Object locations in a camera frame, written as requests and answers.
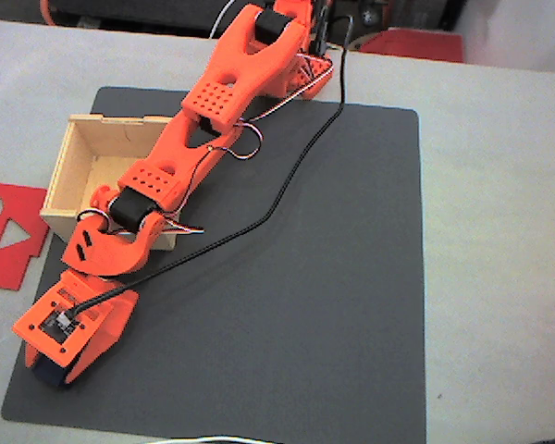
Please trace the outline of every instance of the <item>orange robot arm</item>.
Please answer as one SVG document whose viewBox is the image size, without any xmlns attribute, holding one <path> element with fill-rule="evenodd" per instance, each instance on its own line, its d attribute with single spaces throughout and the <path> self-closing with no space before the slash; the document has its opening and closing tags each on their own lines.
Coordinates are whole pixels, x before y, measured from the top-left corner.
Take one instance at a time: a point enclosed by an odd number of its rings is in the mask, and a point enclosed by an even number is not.
<svg viewBox="0 0 555 444">
<path fill-rule="evenodd" d="M 252 99 L 260 94 L 312 98 L 328 81 L 330 60 L 308 54 L 312 16 L 311 0 L 278 0 L 273 9 L 245 6 L 150 155 L 128 169 L 118 190 L 102 186 L 94 192 L 92 207 L 79 217 L 62 258 L 70 269 L 13 326 L 26 341 L 25 364 L 38 377 L 68 384 L 119 339 L 138 301 L 135 291 L 125 290 L 71 318 L 69 310 L 123 290 L 103 277 L 144 266 L 169 225 L 189 232 L 173 217 L 222 156 L 232 153 L 243 129 L 255 130 L 241 117 Z M 214 139 L 190 147 L 198 127 Z M 113 222 L 121 228 L 112 231 Z M 135 233 L 135 240 L 120 231 Z"/>
</svg>

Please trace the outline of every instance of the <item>red object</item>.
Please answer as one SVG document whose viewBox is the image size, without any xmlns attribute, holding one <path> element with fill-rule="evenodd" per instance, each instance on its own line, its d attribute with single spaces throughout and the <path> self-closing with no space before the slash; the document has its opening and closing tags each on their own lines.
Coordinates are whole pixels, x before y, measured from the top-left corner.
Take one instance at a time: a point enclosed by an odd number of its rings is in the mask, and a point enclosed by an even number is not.
<svg viewBox="0 0 555 444">
<path fill-rule="evenodd" d="M 47 336 L 43 332 L 42 324 L 53 312 L 66 311 L 79 302 L 87 301 L 120 285 L 119 282 L 103 280 L 96 276 L 83 276 L 73 270 L 62 273 L 59 282 L 12 327 L 14 332 L 27 342 L 25 365 L 32 367 L 40 354 L 44 354 L 61 367 L 68 367 L 82 352 L 79 360 L 66 375 L 66 383 L 75 379 L 119 340 L 138 301 L 138 293 L 132 290 L 124 291 L 111 301 L 101 302 L 78 314 L 75 319 L 75 322 L 78 322 L 76 328 L 63 343 Z"/>
<path fill-rule="evenodd" d="M 302 97 L 312 98 L 328 81 L 331 61 L 307 54 L 313 27 L 311 12 L 311 0 L 277 0 L 273 11 L 245 6 L 218 40 L 205 73 L 148 157 L 128 169 L 117 182 L 118 190 L 105 185 L 96 189 L 89 210 L 93 214 L 77 224 L 64 251 L 63 261 L 70 269 L 13 327 L 27 342 L 28 367 L 45 369 L 45 359 L 40 359 L 45 356 L 55 363 L 56 369 L 49 372 L 69 371 L 64 379 L 67 384 L 109 349 L 130 318 L 138 300 L 135 291 L 126 290 L 104 302 L 93 300 L 94 306 L 86 311 L 69 311 L 71 318 L 66 311 L 119 287 L 119 283 L 100 276 L 129 273 L 145 264 L 154 241 L 164 226 L 173 222 L 167 219 L 169 215 L 178 213 L 240 137 L 243 125 L 252 126 L 243 123 L 241 115 L 254 97 L 266 94 L 284 98 L 308 88 Z M 258 18 L 267 20 L 263 25 L 266 35 L 260 37 L 264 42 L 256 40 L 261 28 L 257 27 Z M 189 141 L 198 127 L 216 136 L 191 148 Z M 134 199 L 131 210 L 122 213 L 131 217 L 138 214 L 124 227 L 130 229 L 135 222 L 134 241 L 109 231 L 111 208 L 132 202 L 123 200 L 124 196 L 129 199 L 128 195 L 142 199 L 137 203 Z"/>
<path fill-rule="evenodd" d="M 364 43 L 360 52 L 464 62 L 463 37 L 460 34 L 437 31 L 388 30 Z"/>
<path fill-rule="evenodd" d="M 8 220 L 12 219 L 31 236 L 0 248 L 0 289 L 18 290 L 32 257 L 41 254 L 49 227 L 39 216 L 46 190 L 0 183 L 0 240 Z"/>
</svg>

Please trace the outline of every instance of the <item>white cable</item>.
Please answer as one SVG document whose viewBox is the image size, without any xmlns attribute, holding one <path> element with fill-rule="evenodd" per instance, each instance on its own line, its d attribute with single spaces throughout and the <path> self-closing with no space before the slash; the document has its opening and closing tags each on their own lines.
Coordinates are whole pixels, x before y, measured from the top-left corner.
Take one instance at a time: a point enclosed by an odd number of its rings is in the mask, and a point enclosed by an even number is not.
<svg viewBox="0 0 555 444">
<path fill-rule="evenodd" d="M 215 443 L 238 443 L 238 444 L 276 444 L 268 441 L 260 441 L 258 439 L 239 438 L 239 437 L 201 437 L 201 438 L 177 438 L 167 439 L 165 441 L 149 442 L 146 444 L 202 444 L 205 442 Z"/>
<path fill-rule="evenodd" d="M 222 21 L 222 18 L 226 14 L 226 11 L 228 11 L 228 8 L 231 7 L 233 3 L 234 3 L 234 0 L 228 0 L 226 2 L 224 7 L 222 8 L 220 13 L 218 14 L 218 17 L 216 18 L 216 21 L 214 22 L 214 26 L 212 27 L 212 30 L 210 31 L 210 36 L 208 37 L 208 39 L 211 39 L 211 38 L 214 37 L 214 34 L 216 34 L 216 30 L 218 29 L 218 26 L 220 26 L 220 21 Z"/>
</svg>

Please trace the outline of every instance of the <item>gray mat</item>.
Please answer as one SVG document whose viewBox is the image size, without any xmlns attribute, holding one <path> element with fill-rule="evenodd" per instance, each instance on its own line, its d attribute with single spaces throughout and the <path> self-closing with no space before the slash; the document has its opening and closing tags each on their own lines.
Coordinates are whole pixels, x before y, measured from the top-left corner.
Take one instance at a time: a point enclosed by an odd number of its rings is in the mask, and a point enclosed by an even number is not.
<svg viewBox="0 0 555 444">
<path fill-rule="evenodd" d="M 104 88 L 92 111 L 172 115 L 183 94 Z M 205 234 L 179 237 L 141 273 L 260 217 L 335 107 L 295 102 L 262 120 L 260 154 L 226 156 L 190 198 L 181 220 Z M 64 269 L 63 249 L 54 238 L 38 295 Z M 165 437 L 426 442 L 417 115 L 348 105 L 267 224 L 139 293 L 121 341 L 72 387 L 35 380 L 20 353 L 5 419 Z"/>
</svg>

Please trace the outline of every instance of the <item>orange cable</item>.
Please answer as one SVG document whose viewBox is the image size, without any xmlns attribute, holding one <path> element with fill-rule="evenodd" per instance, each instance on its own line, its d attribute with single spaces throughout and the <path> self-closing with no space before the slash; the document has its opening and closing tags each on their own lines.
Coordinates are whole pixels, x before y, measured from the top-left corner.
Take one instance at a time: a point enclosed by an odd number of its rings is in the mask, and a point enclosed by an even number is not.
<svg viewBox="0 0 555 444">
<path fill-rule="evenodd" d="M 52 18 L 51 12 L 49 12 L 49 0 L 39 0 L 39 9 L 41 10 L 41 15 L 45 23 L 49 26 L 57 26 Z"/>
</svg>

